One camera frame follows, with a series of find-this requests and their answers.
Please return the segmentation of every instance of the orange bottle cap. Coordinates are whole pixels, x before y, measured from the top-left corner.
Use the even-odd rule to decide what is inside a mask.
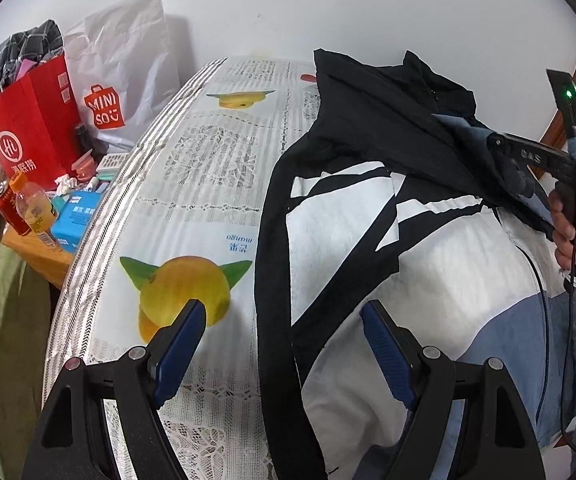
[[[10,179],[10,188],[13,192],[18,193],[27,183],[28,178],[25,176],[25,173],[15,173]]]

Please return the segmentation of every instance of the zipper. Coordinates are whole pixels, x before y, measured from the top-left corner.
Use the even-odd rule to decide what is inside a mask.
[[[543,317],[544,317],[544,321],[545,321],[545,325],[546,325],[546,368],[545,371],[543,373],[543,390],[542,390],[542,397],[539,400],[539,405],[537,406],[537,413],[535,415],[535,423],[539,423],[539,416],[542,414],[542,407],[543,407],[543,400],[546,397],[546,388],[548,387],[548,366],[550,363],[550,325],[548,322],[548,304],[546,302],[546,293],[543,290],[543,286],[542,286],[542,279],[539,277],[539,272],[537,272],[537,267],[534,265],[534,263],[532,263],[532,260],[530,259],[530,256],[528,256],[528,253],[526,251],[524,251],[521,247],[519,247],[518,245],[516,245],[517,249],[519,249],[524,256],[526,257],[526,260],[528,260],[530,267],[532,267],[532,272],[534,272],[535,277],[537,278],[537,284],[539,285],[539,292],[540,295],[542,297],[542,305],[543,305]]]

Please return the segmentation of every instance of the green leaf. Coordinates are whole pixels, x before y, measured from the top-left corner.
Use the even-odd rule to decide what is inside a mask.
[[[157,266],[145,264],[127,256],[121,256],[119,261],[138,290],[141,290],[141,287],[158,269]]]
[[[233,264],[225,264],[219,266],[219,269],[226,275],[228,285],[232,289],[237,282],[243,278],[244,274],[252,265],[250,260],[242,260],[241,262],[234,262]]]

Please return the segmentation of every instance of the table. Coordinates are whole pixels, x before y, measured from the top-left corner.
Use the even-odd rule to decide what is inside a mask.
[[[19,236],[10,225],[6,226],[2,243],[14,250],[52,285],[59,289],[63,287],[74,254],[47,247],[33,232]]]

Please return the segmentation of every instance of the blue gripper pad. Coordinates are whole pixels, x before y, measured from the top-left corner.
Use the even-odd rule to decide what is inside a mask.
[[[177,394],[185,371],[199,346],[205,326],[206,309],[199,301],[196,301],[159,361],[157,386],[152,394],[157,408]]]
[[[412,410],[417,397],[411,387],[410,364],[370,301],[362,307],[361,319],[363,334],[368,340],[392,396],[403,402],[407,409]]]

